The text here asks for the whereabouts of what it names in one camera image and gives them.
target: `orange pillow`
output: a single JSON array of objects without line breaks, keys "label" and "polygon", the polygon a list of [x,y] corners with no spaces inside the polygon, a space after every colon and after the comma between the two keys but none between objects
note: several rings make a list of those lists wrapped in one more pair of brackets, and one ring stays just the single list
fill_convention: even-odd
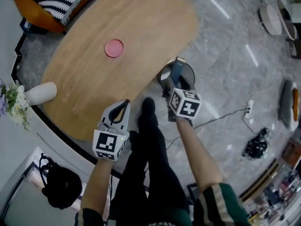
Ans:
[{"label": "orange pillow", "polygon": [[299,92],[296,88],[293,89],[293,120],[298,120],[298,107],[299,107]]}]

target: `forearm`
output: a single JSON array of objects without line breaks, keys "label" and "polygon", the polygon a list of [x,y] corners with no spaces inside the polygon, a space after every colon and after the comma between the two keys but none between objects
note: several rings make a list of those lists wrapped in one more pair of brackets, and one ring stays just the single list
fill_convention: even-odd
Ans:
[{"label": "forearm", "polygon": [[93,209],[103,215],[112,166],[113,162],[109,160],[97,162],[81,199],[81,209]]},{"label": "forearm", "polygon": [[193,127],[184,118],[178,117],[176,122],[192,173],[200,191],[204,191],[211,185],[221,183],[221,172]]}]

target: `pink plate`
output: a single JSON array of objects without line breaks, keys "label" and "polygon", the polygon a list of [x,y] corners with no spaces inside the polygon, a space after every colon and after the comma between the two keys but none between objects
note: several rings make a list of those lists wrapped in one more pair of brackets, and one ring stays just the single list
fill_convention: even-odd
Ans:
[{"label": "pink plate", "polygon": [[107,56],[116,58],[123,52],[123,43],[120,40],[110,40],[105,44],[104,51]]}]

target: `white cube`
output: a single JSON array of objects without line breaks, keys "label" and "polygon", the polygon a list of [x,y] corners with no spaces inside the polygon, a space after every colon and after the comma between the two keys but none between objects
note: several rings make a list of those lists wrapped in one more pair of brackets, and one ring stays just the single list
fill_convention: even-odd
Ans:
[{"label": "white cube", "polygon": [[127,144],[127,136],[94,130],[93,152],[96,157],[117,161]]},{"label": "white cube", "polygon": [[174,88],[169,106],[176,116],[195,119],[202,105],[200,94],[188,90]]}]

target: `flower bouquet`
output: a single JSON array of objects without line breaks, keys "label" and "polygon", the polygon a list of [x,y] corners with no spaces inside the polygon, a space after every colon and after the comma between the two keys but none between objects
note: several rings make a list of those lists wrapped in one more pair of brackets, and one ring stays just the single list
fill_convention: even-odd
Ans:
[{"label": "flower bouquet", "polygon": [[29,105],[24,92],[24,86],[18,82],[16,85],[6,86],[0,79],[0,117],[8,114],[17,124],[22,124],[27,130],[26,111]]}]

